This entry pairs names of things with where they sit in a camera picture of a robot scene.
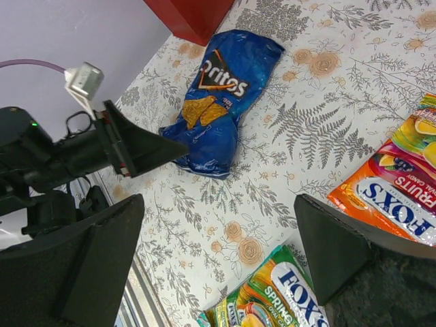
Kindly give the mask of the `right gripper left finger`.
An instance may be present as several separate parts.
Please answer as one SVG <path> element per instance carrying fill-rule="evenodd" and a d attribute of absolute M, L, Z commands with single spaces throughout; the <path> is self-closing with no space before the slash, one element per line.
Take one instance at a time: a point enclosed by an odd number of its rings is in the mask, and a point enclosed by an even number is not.
<path fill-rule="evenodd" d="M 136 194 L 1 251 L 1 325 L 113 326 L 143 218 Z"/>

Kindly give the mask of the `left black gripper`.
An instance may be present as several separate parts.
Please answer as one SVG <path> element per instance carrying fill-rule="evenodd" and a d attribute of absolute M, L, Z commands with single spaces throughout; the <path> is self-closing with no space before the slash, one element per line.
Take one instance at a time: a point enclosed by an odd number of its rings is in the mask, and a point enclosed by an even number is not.
<path fill-rule="evenodd" d="M 186 154 L 186 145 L 133 124 L 110 100 L 82 132 L 53 142 L 19 107 L 1 109 L 1 214 L 27 211 L 21 232 L 31 238 L 82 221 L 109 207 L 98 186 L 76 202 L 72 181 L 108 166 L 124 177 L 143 175 Z"/>

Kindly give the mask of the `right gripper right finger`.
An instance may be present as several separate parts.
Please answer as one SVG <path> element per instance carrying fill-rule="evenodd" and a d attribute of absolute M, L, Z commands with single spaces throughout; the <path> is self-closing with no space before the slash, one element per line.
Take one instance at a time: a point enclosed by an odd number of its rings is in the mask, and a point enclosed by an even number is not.
<path fill-rule="evenodd" d="M 435 248 L 307 194 L 294 210 L 313 290 L 331 326 L 434 326 Z"/>

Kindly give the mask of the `green snack package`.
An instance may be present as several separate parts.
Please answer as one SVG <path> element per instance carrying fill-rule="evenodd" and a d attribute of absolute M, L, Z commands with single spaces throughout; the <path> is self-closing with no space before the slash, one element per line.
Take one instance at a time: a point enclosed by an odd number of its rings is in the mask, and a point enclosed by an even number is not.
<path fill-rule="evenodd" d="M 238 288 L 197 318 L 199 326 L 329 327 L 310 276 L 288 245 L 277 247 Z"/>

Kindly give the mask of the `orange snack package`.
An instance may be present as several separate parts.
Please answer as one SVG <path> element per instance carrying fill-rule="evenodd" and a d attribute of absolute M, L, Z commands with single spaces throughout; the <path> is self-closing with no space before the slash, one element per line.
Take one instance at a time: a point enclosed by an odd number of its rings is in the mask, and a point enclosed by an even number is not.
<path fill-rule="evenodd" d="M 435 96 L 416 111 L 328 199 L 344 213 L 435 246 Z"/>

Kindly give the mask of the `blue Doritos chip bag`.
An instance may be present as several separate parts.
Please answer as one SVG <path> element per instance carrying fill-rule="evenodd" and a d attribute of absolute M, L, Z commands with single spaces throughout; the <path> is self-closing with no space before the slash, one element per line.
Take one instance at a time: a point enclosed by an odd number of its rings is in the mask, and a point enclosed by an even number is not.
<path fill-rule="evenodd" d="M 249 31 L 212 36 L 175 123 L 159 129 L 189 149 L 174 160 L 180 169 L 219 179 L 229 175 L 239 120 L 264 91 L 283 52 L 276 41 Z"/>

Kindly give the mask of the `red paper bag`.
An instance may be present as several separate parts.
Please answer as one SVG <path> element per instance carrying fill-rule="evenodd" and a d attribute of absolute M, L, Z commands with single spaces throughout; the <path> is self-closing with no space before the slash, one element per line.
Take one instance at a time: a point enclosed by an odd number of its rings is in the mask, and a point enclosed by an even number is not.
<path fill-rule="evenodd" d="M 234 0 L 144 0 L 172 34 L 206 46 Z"/>

